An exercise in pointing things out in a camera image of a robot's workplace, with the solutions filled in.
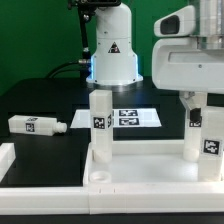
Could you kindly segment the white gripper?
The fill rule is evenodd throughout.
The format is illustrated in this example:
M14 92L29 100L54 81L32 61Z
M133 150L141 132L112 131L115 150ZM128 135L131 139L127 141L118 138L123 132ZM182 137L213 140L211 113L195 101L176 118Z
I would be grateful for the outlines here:
M186 118L201 121L201 94L224 94L224 4L189 4L154 23L152 79L177 90Z

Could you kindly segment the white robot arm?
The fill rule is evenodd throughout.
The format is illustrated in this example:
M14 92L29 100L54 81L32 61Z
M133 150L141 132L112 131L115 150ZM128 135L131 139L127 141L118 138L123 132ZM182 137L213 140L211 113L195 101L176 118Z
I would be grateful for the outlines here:
M189 0L155 21L153 34L151 77L157 88L224 94L224 0ZM90 69L89 85L124 88L143 81L127 5L97 8Z

